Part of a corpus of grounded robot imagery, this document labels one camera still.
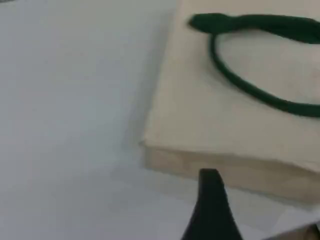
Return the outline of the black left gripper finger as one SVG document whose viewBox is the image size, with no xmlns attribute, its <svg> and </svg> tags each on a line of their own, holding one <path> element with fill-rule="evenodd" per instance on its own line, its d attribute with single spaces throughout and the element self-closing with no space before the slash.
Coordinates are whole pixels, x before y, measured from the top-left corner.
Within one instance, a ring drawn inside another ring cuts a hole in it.
<svg viewBox="0 0 320 240">
<path fill-rule="evenodd" d="M 196 204 L 183 240 L 241 240 L 225 185 L 216 169 L 202 168 L 198 175 Z"/>
</svg>

